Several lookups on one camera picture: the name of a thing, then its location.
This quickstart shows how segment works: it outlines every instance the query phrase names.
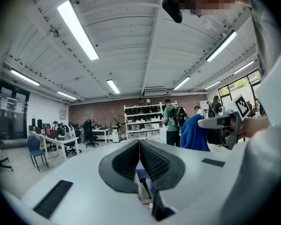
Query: ceiling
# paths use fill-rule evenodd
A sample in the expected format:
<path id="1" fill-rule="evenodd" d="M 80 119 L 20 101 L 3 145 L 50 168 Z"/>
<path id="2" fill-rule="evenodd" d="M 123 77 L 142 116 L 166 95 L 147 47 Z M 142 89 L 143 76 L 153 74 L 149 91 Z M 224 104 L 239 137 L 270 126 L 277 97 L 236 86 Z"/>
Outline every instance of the ceiling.
<path id="1" fill-rule="evenodd" d="M 23 19 L 4 58 L 5 80 L 62 102 L 73 100 L 57 91 L 78 98 L 75 103 L 108 101 L 139 97 L 147 88 L 166 88 L 172 94 L 200 92 L 257 58 L 250 11 L 242 5 L 201 18 L 184 11 L 178 24 L 162 9 L 162 0 L 71 0 L 99 55 L 91 61 L 57 11 L 65 1 L 25 1 Z M 51 28 L 58 30 L 57 38 Z M 221 34 L 232 30 L 237 37 L 206 62 L 221 43 Z M 40 86 L 19 81 L 10 68 Z M 187 76 L 190 80 L 172 91 Z M 113 94 L 108 79 L 119 95 Z"/>

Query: pedestal fan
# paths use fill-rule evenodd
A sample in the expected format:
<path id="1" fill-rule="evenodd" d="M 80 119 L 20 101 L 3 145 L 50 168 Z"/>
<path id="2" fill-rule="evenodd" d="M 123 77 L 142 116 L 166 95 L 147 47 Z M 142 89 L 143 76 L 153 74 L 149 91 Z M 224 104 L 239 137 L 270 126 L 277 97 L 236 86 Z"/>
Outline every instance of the pedestal fan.
<path id="1" fill-rule="evenodd" d="M 111 119 L 111 125 L 110 128 L 113 132 L 113 142 L 119 143 L 121 142 L 121 134 L 124 134 L 126 132 L 126 120 L 125 117 L 122 115 L 116 115 Z"/>

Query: door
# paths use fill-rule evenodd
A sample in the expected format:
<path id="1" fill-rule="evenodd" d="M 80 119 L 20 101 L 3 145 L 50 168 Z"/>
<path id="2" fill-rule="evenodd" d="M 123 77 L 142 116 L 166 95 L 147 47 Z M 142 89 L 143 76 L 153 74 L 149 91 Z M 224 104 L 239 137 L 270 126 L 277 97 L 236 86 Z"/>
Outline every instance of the door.
<path id="1" fill-rule="evenodd" d="M 30 93 L 0 82 L 0 139 L 27 138 L 26 116 Z"/>

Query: desk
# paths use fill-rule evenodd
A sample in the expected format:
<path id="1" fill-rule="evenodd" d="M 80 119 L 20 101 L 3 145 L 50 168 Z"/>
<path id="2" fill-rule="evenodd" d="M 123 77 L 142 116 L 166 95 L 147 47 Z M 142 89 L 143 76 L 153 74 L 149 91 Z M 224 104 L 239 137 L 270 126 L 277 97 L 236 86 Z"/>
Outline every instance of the desk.
<path id="1" fill-rule="evenodd" d="M 93 129 L 93 133 L 100 133 L 100 132 L 104 132 L 104 138 L 105 138 L 105 144 L 107 144 L 107 139 L 106 139 L 106 135 L 108 134 L 108 141 L 110 142 L 111 139 L 109 137 L 109 128 L 107 129 Z"/>
<path id="2" fill-rule="evenodd" d="M 78 142 L 77 142 L 78 138 L 77 137 L 61 141 L 61 140 L 56 140 L 56 139 L 49 138 L 47 136 L 43 136 L 43 135 L 37 134 L 36 132 L 29 131 L 29 133 L 34 135 L 34 136 L 42 137 L 42 139 L 44 141 L 44 147 L 45 147 L 45 153 L 46 153 L 47 159 L 49 159 L 49 157 L 48 157 L 48 151 L 47 151 L 47 146 L 46 146 L 46 140 L 56 144 L 56 151 L 57 151 L 57 153 L 58 153 L 58 145 L 61 146 L 61 150 L 62 150 L 61 152 L 62 152 L 62 155 L 64 156 L 65 161 L 67 160 L 67 156 L 66 156 L 66 152 L 65 152 L 65 146 L 64 146 L 65 143 L 75 142 L 76 153 L 77 153 L 77 155 L 79 155 L 79 148 L 78 148 Z"/>

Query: floor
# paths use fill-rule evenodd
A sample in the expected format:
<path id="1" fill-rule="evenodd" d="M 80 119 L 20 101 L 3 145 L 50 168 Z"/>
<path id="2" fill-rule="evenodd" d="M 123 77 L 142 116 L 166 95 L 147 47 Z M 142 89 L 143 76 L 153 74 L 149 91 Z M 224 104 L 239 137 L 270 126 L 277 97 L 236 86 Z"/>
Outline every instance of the floor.
<path id="1" fill-rule="evenodd" d="M 91 152 L 94 149 L 100 149 L 102 145 L 112 146 L 113 144 L 112 142 L 107 145 L 104 141 L 97 142 L 99 145 L 96 145 L 95 148 L 92 146 L 86 148 L 84 144 L 80 144 L 79 149 L 81 149 L 83 153 L 86 153 Z M 8 157 L 9 162 L 7 161 L 4 164 L 12 166 L 14 171 L 12 172 L 10 169 L 0 168 L 0 188 L 10 192 L 18 199 L 21 199 L 30 187 L 64 162 L 62 155 L 53 157 L 56 154 L 54 150 L 49 151 L 48 154 L 49 157 L 52 157 L 47 160 L 49 168 L 47 168 L 46 164 L 43 164 L 40 156 L 36 157 L 40 169 L 39 172 L 32 164 L 27 147 L 2 150 L 0 152 L 0 158 L 3 159 Z M 75 155 L 69 154 L 67 158 L 70 159 L 73 156 Z M 142 197 L 142 203 L 151 203 L 153 201 L 152 199 L 149 199 L 143 186 Z"/>

